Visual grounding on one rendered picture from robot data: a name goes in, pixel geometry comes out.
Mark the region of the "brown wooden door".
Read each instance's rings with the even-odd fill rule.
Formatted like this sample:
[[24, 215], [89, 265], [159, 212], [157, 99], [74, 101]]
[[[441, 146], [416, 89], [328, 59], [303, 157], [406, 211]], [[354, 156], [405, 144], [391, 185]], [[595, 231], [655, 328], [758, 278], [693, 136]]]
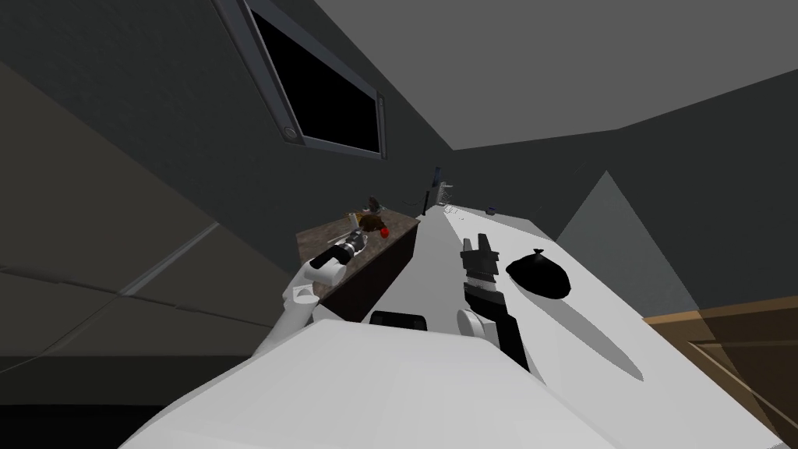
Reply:
[[790, 449], [798, 449], [798, 295], [645, 318]]

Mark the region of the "brown table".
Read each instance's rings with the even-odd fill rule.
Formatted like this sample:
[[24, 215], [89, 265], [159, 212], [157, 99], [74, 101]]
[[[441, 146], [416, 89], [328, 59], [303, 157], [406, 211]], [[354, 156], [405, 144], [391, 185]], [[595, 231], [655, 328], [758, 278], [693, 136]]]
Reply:
[[343, 320], [360, 323], [366, 319], [414, 255], [420, 220], [393, 210], [382, 211], [380, 217], [388, 237], [368, 233], [365, 249], [348, 262], [338, 285], [313, 284], [320, 305]]

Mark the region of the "dark framed window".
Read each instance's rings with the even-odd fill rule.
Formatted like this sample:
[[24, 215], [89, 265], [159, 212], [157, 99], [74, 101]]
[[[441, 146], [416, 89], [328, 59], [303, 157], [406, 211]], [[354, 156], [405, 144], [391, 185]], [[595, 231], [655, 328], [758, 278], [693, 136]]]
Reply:
[[212, 0], [282, 139], [387, 159], [382, 94], [273, 0]]

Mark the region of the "black bag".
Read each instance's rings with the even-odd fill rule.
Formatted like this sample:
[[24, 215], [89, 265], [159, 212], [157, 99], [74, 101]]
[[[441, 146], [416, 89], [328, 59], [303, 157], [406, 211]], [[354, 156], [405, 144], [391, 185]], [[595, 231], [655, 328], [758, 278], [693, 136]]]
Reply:
[[511, 262], [506, 272], [520, 288], [534, 295], [564, 299], [571, 292], [567, 272], [544, 256], [543, 249], [533, 249], [532, 254]]

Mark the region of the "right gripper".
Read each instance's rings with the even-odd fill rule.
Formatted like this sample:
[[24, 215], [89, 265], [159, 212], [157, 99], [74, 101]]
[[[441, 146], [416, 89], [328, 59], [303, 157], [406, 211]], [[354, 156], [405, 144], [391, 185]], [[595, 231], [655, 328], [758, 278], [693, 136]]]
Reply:
[[497, 262], [499, 254], [491, 251], [487, 234], [478, 233], [478, 249], [472, 250], [471, 240], [463, 240], [461, 252], [462, 266], [467, 278], [485, 282], [495, 282], [499, 274]]

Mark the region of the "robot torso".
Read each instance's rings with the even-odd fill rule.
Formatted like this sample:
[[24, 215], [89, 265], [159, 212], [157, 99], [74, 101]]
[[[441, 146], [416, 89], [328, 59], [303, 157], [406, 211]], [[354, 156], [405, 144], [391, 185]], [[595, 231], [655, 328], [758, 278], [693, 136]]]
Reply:
[[616, 449], [471, 336], [322, 320], [179, 398], [119, 449]]

